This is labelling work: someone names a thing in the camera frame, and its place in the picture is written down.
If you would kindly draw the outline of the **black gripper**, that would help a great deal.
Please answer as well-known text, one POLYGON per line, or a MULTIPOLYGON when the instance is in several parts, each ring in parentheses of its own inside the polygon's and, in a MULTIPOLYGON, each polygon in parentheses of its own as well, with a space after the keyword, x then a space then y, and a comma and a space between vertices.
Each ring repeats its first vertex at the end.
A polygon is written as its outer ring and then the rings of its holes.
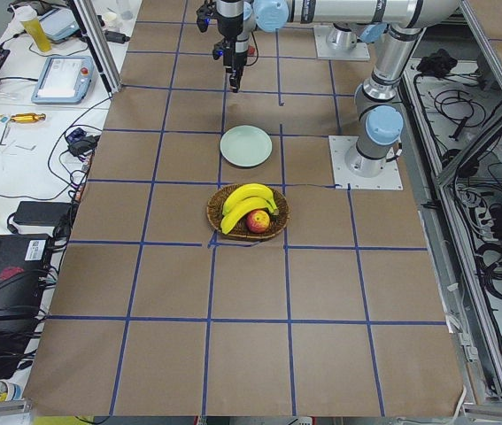
POLYGON ((223 40, 214 46, 214 59, 223 58, 223 64, 231 74, 229 87, 240 90, 241 73, 247 63, 248 33, 243 29, 244 1, 219 0, 216 2, 216 18, 223 40))

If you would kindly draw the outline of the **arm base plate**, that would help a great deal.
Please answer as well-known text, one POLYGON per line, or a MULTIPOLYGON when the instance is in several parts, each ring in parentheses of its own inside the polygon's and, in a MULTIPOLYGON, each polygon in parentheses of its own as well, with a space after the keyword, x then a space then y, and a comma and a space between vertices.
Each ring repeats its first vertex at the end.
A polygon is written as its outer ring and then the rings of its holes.
POLYGON ((373 160, 357 150, 357 136, 331 135, 328 138, 334 186, 337 189, 402 190, 403 184, 389 148, 385 158, 373 160))
POLYGON ((370 59, 367 44, 350 30, 318 25, 313 28, 313 34, 317 59, 362 62, 370 59))

